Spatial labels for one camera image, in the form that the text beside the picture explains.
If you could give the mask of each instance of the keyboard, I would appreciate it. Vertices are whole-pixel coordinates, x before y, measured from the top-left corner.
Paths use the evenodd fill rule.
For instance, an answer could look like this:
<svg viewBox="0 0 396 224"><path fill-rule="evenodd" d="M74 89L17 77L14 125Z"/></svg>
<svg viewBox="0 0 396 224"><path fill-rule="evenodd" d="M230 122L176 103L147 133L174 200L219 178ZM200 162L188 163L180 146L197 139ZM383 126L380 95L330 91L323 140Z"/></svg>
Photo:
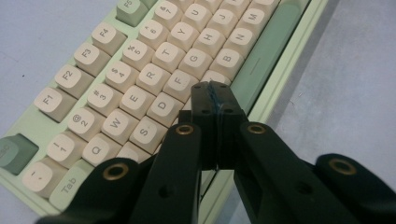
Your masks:
<svg viewBox="0 0 396 224"><path fill-rule="evenodd" d="M102 161L158 153L199 81L231 85L265 122L326 3L120 0L0 139L0 182L39 215L62 212ZM203 172L200 222L231 182Z"/></svg>

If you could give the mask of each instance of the gray table surface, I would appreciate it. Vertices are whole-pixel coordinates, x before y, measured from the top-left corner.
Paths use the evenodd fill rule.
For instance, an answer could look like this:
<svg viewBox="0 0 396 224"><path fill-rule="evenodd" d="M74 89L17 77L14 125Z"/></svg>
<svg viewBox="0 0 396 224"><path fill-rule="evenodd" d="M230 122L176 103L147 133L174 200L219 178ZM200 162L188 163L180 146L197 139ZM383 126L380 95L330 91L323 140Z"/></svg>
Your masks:
<svg viewBox="0 0 396 224"><path fill-rule="evenodd" d="M0 135L117 1L0 4ZM396 1L330 0L269 124L302 159L354 158L396 189ZM1 223L37 215L0 187ZM248 223L233 191L218 223Z"/></svg>

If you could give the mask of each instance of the mechanical keyboard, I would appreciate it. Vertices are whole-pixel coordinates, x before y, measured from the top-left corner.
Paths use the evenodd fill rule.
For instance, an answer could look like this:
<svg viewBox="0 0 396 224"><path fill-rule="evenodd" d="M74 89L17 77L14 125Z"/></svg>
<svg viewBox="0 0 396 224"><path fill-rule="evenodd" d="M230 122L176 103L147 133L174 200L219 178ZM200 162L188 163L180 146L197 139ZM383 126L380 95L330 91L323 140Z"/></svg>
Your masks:
<svg viewBox="0 0 396 224"><path fill-rule="evenodd" d="M199 81L265 122L326 3L120 0L0 139L0 182L39 215L63 211L97 164L157 153ZM200 222L231 176L203 172Z"/></svg>

